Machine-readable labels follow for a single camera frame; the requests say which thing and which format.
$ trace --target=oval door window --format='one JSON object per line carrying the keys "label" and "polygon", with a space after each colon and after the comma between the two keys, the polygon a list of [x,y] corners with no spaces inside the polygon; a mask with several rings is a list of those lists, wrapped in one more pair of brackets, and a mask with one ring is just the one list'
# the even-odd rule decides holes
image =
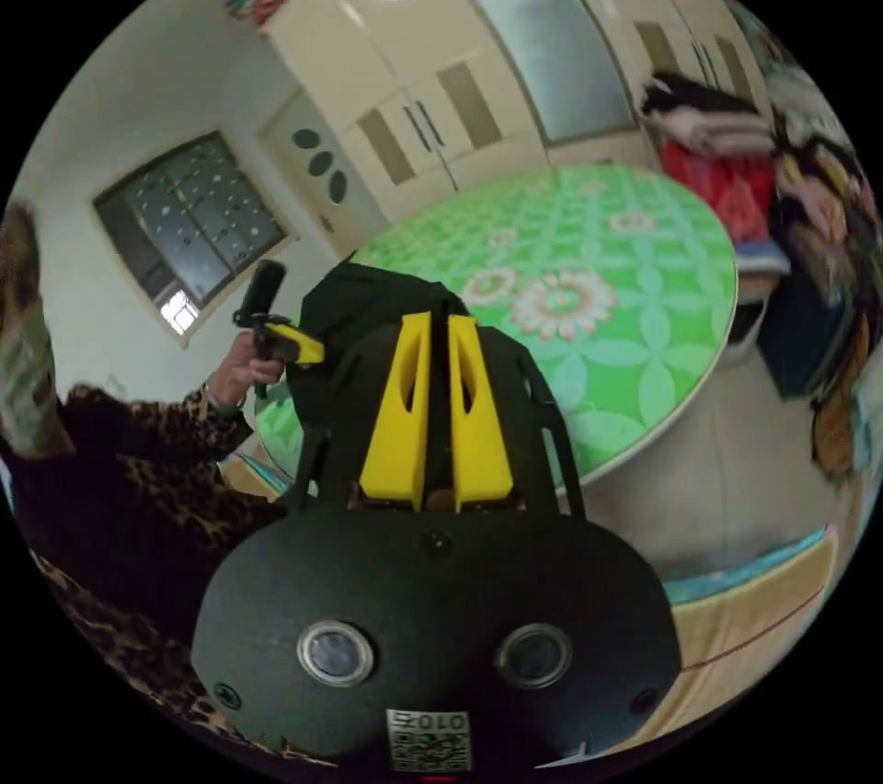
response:
{"label": "oval door window", "polygon": [[320,152],[310,162],[307,170],[311,177],[321,177],[334,164],[334,156],[330,152]]}
{"label": "oval door window", "polygon": [[300,131],[292,134],[292,141],[301,149],[315,149],[322,142],[322,138],[309,128],[301,128]]}
{"label": "oval door window", "polygon": [[342,170],[336,170],[328,181],[328,198],[335,204],[340,204],[347,197],[347,175]]}

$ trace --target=floor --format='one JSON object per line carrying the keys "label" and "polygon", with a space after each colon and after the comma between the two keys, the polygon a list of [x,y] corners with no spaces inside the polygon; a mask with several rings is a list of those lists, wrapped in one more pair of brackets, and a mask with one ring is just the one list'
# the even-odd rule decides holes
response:
{"label": "floor", "polygon": [[[739,566],[837,519],[810,424],[808,403],[783,402],[755,352],[719,367],[657,442],[587,485],[586,514],[662,578]],[[256,435],[241,450],[271,464]]]}

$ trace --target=red cloth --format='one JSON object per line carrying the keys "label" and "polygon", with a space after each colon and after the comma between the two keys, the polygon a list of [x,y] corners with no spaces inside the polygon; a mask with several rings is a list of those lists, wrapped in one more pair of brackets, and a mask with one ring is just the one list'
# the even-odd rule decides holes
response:
{"label": "red cloth", "polygon": [[667,143],[662,166],[669,177],[711,207],[734,243],[769,237],[766,217],[775,184],[772,158],[705,158]]}

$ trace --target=qr code sticker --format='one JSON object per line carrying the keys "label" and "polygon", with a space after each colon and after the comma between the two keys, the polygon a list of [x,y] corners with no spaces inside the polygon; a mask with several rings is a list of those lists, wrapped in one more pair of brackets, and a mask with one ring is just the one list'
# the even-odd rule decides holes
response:
{"label": "qr code sticker", "polygon": [[392,769],[424,774],[472,771],[468,713],[388,710]]}

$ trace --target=cabinet handle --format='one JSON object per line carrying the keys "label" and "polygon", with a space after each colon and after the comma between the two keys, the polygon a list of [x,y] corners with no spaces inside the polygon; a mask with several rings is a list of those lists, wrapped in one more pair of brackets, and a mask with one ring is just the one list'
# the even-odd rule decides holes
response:
{"label": "cabinet handle", "polygon": [[715,69],[715,65],[711,62],[711,54],[705,45],[702,46],[702,50],[705,52],[705,59],[708,60],[708,65],[711,67],[711,75],[715,77],[715,87],[720,89],[720,79],[717,78],[717,69]]}
{"label": "cabinet handle", "polygon": [[417,119],[414,118],[414,113],[410,110],[410,107],[403,106],[402,109],[405,111],[408,121],[410,121],[411,124],[414,125],[414,130],[417,132],[417,136],[420,138],[420,142],[423,143],[423,146],[425,147],[426,151],[431,152],[432,147],[430,146],[426,137],[423,135],[423,131],[420,129],[420,126],[417,124]]}
{"label": "cabinet handle", "polygon": [[702,77],[705,80],[707,85],[711,84],[711,79],[708,77],[708,71],[705,69],[705,61],[702,59],[702,54],[699,53],[699,49],[696,47],[696,43],[693,42],[693,53],[696,55],[696,60],[699,62],[699,66],[702,69]]}
{"label": "cabinet handle", "polygon": [[418,100],[417,106],[420,112],[423,114],[423,118],[426,120],[426,123],[430,126],[430,130],[432,131],[432,136],[435,137],[436,142],[439,146],[444,146],[444,141],[439,136],[439,132],[436,130],[435,125],[432,123],[432,119],[430,118],[430,114],[426,111],[426,107]]}

